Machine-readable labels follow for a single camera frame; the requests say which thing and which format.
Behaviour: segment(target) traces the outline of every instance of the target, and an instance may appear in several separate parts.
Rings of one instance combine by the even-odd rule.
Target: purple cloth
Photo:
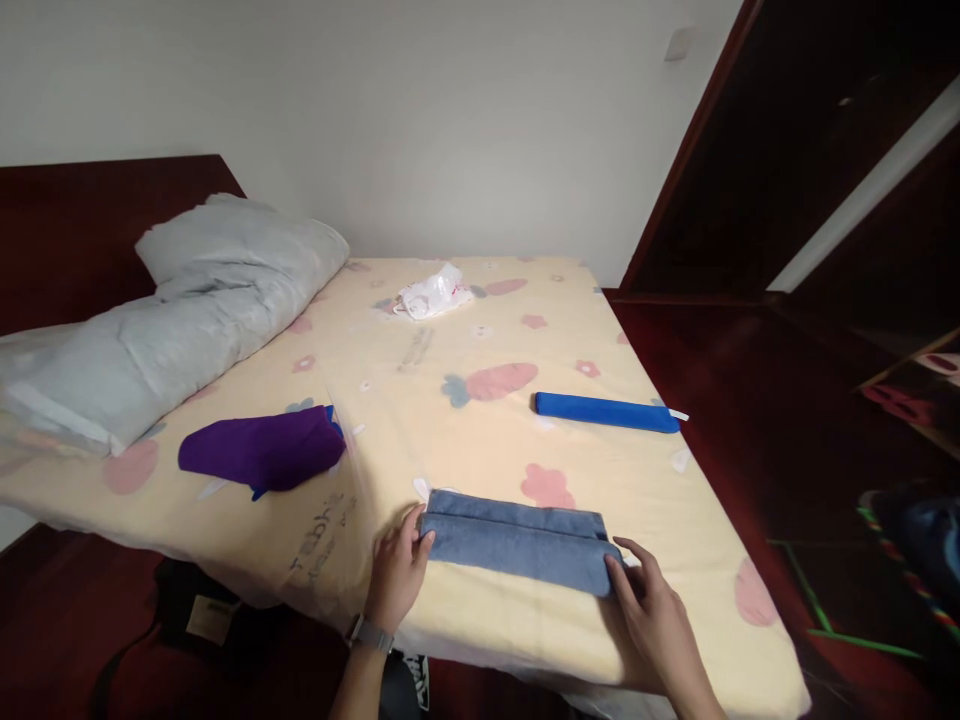
[[[337,464],[346,445],[318,405],[269,417],[220,420],[184,438],[181,470],[254,490],[292,490]]]

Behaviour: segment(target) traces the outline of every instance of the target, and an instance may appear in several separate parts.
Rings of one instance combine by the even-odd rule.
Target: fitted sheet
[[[731,717],[805,712],[794,647],[682,434],[530,409],[537,391],[656,401],[589,270],[569,258],[453,262],[476,299],[421,323],[394,314],[393,298],[441,261],[348,263],[286,331],[121,457],[61,457],[21,434],[0,446],[0,503],[192,560],[248,602],[341,629],[362,607],[373,537],[430,488],[599,512],[611,535],[657,555]],[[246,486],[177,469],[183,438],[216,420],[331,403],[347,453],[293,491],[253,502]],[[434,561],[397,641],[550,685],[594,713],[670,714],[638,692],[656,682],[616,605],[569,588]]]

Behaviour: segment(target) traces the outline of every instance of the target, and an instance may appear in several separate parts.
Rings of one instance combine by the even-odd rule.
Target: wooden headboard
[[[0,336],[152,295],[133,246],[215,192],[243,196],[219,155],[0,168]]]

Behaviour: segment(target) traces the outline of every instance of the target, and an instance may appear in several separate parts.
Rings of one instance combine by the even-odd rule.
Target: watch
[[[353,621],[353,629],[347,636],[347,645],[353,646],[354,642],[375,647],[384,655],[389,655],[393,649],[393,635],[387,634],[363,615],[357,615],[357,619]]]

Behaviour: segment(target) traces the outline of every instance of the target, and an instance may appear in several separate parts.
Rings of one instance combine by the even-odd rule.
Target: bed
[[[17,310],[0,334],[151,293],[133,244],[217,191],[240,194],[217,156],[0,169],[4,230],[29,240],[5,273],[2,300]],[[0,446],[0,503],[191,560],[254,605],[284,602],[340,629],[362,607],[372,538],[432,488],[595,510],[660,559],[731,717],[803,714],[793,644],[682,435],[530,410],[537,391],[656,402],[589,269],[451,258],[476,299],[426,323],[395,314],[396,291],[442,260],[351,260],[289,328],[120,457],[63,456],[29,434]],[[295,490],[254,501],[177,468],[200,427],[320,404],[335,408],[347,452]],[[567,588],[434,562],[398,644],[513,672],[601,717],[672,714],[647,694],[659,688],[617,607]]]

